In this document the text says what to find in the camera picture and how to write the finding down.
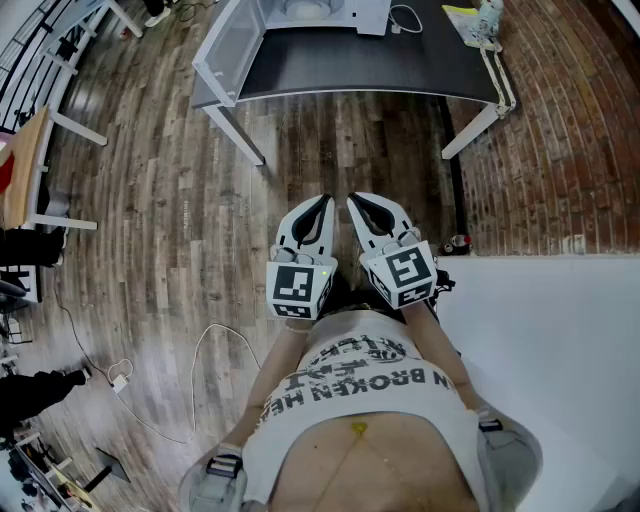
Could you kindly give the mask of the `white microwave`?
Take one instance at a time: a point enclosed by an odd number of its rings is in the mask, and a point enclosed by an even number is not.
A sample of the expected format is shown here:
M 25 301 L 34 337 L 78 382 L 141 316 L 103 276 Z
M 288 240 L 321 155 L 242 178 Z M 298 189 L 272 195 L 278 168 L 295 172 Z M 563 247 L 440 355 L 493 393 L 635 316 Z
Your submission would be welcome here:
M 192 65 L 219 103 L 233 107 L 255 57 L 270 30 L 353 28 L 360 35 L 383 36 L 391 0 L 325 0 L 331 14 L 301 21 L 286 16 L 286 0 L 220 0 L 212 25 Z

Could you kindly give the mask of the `white printed t-shirt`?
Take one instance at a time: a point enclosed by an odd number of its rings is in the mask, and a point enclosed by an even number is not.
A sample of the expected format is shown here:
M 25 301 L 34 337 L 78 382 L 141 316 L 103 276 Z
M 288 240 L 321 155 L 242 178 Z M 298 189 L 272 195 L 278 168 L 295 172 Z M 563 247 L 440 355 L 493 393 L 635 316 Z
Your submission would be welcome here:
M 446 373 L 422 359 L 406 328 L 377 313 L 324 319 L 316 346 L 268 396 L 242 459 L 246 502 L 268 503 L 281 466 L 308 429 L 334 418 L 400 413 L 429 421 L 467 480 L 480 512 L 490 500 L 478 456 L 479 418 Z

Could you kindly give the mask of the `white low cabinet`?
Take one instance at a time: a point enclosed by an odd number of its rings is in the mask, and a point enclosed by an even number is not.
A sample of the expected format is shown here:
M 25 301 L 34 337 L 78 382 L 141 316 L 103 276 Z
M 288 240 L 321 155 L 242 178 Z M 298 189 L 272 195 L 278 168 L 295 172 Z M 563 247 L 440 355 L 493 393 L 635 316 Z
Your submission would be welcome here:
M 600 512 L 640 486 L 640 257 L 445 257 L 438 302 L 476 390 L 539 440 L 521 512 Z

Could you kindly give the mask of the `black metal railing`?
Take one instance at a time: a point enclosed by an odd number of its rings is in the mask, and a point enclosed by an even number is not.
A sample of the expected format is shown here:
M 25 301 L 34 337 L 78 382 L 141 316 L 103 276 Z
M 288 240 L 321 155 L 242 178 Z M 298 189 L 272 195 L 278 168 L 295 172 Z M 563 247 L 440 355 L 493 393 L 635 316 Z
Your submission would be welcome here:
M 39 54 L 74 0 L 42 0 L 24 22 L 11 32 L 0 50 L 0 133 L 15 133 L 21 119 L 36 110 L 50 86 L 42 82 L 52 70 Z

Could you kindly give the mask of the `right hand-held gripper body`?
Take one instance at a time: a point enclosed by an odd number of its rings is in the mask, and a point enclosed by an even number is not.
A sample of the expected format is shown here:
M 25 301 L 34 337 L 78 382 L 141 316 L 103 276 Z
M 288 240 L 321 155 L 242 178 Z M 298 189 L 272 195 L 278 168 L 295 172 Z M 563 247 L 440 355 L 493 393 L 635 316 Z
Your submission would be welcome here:
M 430 245 L 422 241 L 418 229 L 409 229 L 360 256 L 372 286 L 398 310 L 426 301 L 434 295 L 437 268 Z

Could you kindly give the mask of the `black flat stand base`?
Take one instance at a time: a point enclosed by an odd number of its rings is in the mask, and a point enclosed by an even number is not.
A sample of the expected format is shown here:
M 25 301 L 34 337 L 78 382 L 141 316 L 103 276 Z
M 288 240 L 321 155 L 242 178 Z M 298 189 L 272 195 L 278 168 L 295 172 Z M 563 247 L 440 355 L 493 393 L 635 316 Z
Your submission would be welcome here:
M 83 487 L 83 490 L 90 494 L 98 487 L 108 476 L 114 476 L 124 482 L 130 483 L 131 480 L 126 473 L 120 460 L 109 454 L 108 452 L 97 448 L 101 470 Z

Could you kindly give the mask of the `yellow-green booklet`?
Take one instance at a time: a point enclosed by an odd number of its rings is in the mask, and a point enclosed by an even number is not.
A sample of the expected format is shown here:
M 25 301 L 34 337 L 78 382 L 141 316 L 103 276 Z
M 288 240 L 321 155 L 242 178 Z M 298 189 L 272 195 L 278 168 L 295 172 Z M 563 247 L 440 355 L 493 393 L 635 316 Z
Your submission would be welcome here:
M 473 25 L 478 9 L 461 8 L 451 5 L 443 5 L 442 9 L 466 46 L 495 52 L 502 51 L 498 37 L 479 39 L 474 34 Z

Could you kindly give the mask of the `dark table with white legs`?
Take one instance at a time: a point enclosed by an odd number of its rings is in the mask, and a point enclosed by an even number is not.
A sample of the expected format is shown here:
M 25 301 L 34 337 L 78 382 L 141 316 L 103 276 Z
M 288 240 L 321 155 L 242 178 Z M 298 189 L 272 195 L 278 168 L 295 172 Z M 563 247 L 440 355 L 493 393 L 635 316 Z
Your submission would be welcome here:
M 420 33 L 360 35 L 353 28 L 270 30 L 244 82 L 239 103 L 328 92 L 397 92 L 472 100 L 483 109 L 441 151 L 449 160 L 517 105 L 502 59 L 466 46 L 441 0 L 403 0 Z M 256 166 L 264 156 L 196 73 L 191 97 Z

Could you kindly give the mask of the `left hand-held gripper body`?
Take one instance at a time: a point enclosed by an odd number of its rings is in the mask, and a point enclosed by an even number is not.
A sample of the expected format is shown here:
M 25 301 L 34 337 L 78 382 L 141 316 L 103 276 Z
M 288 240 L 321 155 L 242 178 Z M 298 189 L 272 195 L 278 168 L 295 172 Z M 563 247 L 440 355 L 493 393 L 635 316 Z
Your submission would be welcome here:
M 333 285 L 337 260 L 281 245 L 266 265 L 266 301 L 278 318 L 317 320 Z

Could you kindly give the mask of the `person's left forearm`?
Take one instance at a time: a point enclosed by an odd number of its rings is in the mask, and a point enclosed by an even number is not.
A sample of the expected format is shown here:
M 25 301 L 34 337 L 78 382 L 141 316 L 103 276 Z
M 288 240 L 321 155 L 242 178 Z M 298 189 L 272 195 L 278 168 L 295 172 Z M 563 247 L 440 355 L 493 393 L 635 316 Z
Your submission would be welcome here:
M 263 362 L 249 393 L 245 411 L 226 443 L 242 447 L 258 425 L 267 399 L 281 381 L 296 371 L 313 321 L 288 319 Z

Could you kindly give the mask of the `red capped small bottle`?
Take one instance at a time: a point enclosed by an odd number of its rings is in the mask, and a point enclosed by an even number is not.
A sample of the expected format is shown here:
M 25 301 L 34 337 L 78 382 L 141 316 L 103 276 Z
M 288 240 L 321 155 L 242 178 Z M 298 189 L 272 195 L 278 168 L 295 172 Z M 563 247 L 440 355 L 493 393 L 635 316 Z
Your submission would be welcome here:
M 440 253 L 449 256 L 466 255 L 471 251 L 472 247 L 472 238 L 469 235 L 457 234 L 440 247 Z

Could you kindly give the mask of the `black cabled waist device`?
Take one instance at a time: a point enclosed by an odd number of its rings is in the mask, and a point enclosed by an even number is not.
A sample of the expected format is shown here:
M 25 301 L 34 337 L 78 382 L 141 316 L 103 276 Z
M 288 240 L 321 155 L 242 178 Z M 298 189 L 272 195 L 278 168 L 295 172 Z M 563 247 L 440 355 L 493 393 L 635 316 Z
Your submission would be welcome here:
M 441 293 L 451 292 L 455 286 L 456 282 L 450 278 L 449 273 L 445 270 L 438 269 L 436 287 L 431 299 L 432 304 L 435 305 L 437 303 L 438 297 Z

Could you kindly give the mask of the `person's right forearm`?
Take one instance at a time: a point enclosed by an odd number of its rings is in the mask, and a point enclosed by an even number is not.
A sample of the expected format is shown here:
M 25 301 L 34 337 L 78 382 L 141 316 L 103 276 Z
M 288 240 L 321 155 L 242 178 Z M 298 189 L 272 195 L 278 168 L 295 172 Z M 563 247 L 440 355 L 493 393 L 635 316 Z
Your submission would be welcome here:
M 422 357 L 443 370 L 468 409 L 481 407 L 467 369 L 429 307 L 424 302 L 401 310 L 411 339 Z

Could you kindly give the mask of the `black trousers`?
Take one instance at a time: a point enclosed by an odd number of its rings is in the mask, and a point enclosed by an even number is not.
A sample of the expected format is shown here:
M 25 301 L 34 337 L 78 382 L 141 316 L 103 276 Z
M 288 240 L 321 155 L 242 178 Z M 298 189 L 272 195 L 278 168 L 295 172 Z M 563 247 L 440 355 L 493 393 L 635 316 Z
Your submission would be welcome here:
M 313 331 L 347 332 L 356 328 L 372 329 L 374 326 L 405 325 L 401 310 L 394 310 L 379 291 L 370 283 L 355 289 L 337 271 L 333 284 Z

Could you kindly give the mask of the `wooden desk with white legs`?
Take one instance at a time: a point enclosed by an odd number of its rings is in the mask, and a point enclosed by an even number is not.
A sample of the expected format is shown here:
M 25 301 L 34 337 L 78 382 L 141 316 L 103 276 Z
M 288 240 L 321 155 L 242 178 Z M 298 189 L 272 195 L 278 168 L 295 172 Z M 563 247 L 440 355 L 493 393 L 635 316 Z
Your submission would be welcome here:
M 40 178 L 42 173 L 47 172 L 40 160 L 42 153 L 46 151 L 43 140 L 50 124 L 59 125 L 100 146 L 107 144 L 105 136 L 52 111 L 48 105 L 40 109 L 0 151 L 0 165 L 13 161 L 11 180 L 4 192 L 0 194 L 0 228 L 4 230 L 27 224 L 84 230 L 96 230 L 98 227 L 98 224 L 93 221 L 37 212 Z

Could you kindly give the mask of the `pale green plush toy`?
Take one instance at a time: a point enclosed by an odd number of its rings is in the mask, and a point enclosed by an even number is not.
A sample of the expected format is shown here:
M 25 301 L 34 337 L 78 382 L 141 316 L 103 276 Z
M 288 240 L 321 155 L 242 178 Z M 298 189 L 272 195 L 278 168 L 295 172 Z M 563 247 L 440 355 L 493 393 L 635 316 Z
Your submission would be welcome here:
M 497 38 L 503 11 L 504 0 L 481 0 L 474 20 L 474 34 L 479 39 Z

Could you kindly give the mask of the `white frame desk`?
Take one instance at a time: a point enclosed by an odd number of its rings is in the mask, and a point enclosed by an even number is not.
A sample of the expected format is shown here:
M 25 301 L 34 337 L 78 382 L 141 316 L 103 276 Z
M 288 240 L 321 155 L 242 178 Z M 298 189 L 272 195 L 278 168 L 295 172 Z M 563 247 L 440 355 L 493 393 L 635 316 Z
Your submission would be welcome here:
M 137 38 L 143 36 L 141 28 L 123 10 L 116 0 L 76 0 L 62 13 L 61 17 L 53 25 L 52 31 L 44 38 L 39 54 L 72 76 L 77 75 L 78 71 L 76 68 L 68 61 L 56 55 L 52 48 L 56 43 L 60 42 L 60 39 L 68 31 L 76 26 L 81 27 L 90 38 L 94 38 L 97 33 L 90 27 L 85 19 L 101 9 L 111 10 Z

